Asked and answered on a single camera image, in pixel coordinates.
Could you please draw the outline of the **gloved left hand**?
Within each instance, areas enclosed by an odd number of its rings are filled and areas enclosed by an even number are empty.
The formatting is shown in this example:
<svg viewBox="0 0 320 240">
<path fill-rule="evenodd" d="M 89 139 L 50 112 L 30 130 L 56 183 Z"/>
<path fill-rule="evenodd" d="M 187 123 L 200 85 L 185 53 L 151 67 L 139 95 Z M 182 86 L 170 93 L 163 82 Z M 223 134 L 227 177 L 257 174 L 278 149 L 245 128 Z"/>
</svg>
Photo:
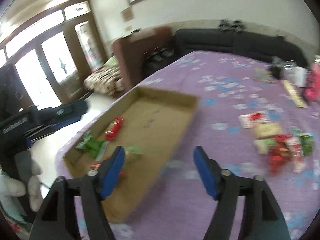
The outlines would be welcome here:
<svg viewBox="0 0 320 240">
<path fill-rule="evenodd" d="M 19 220 L 37 212 L 43 202 L 39 180 L 42 170 L 29 151 L 15 155 L 11 163 L 12 170 L 2 165 L 1 205 L 5 213 Z"/>
</svg>

